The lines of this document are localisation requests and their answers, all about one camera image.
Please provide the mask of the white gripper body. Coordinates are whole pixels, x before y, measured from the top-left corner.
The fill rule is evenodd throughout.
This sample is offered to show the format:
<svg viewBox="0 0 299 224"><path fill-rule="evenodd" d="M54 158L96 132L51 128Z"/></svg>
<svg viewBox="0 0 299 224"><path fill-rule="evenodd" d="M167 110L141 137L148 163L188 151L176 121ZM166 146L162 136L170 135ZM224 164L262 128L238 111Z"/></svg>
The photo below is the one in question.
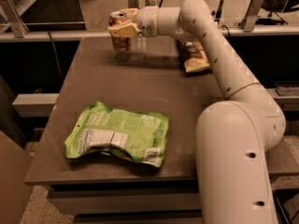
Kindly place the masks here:
<svg viewBox="0 0 299 224"><path fill-rule="evenodd" d="M143 36L155 37L158 35L158 12L158 7L143 7L136 14L136 24Z"/></svg>

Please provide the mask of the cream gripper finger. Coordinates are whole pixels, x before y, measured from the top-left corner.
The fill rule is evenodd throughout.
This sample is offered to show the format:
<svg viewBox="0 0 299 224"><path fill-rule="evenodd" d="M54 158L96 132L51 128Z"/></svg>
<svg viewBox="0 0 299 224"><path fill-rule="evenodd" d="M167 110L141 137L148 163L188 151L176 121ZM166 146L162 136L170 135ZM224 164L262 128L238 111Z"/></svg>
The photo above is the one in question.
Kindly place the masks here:
<svg viewBox="0 0 299 224"><path fill-rule="evenodd" d="M131 20L109 26L107 30L113 37L135 37L140 33L137 24Z"/></svg>
<svg viewBox="0 0 299 224"><path fill-rule="evenodd" d="M131 21L131 22L136 22L136 16L139 12L138 8L126 8L121 10L122 14L122 21Z"/></svg>

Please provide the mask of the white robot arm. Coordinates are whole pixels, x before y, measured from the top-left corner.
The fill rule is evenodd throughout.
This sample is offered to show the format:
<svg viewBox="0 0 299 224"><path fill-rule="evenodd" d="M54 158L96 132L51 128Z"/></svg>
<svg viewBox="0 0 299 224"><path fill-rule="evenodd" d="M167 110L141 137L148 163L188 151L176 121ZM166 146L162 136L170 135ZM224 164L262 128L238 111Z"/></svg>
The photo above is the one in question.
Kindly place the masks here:
<svg viewBox="0 0 299 224"><path fill-rule="evenodd" d="M222 101L200 115L195 159L204 224L278 224L265 153L282 138L285 116L216 26L204 0L182 7L112 12L114 37L198 39Z"/></svg>

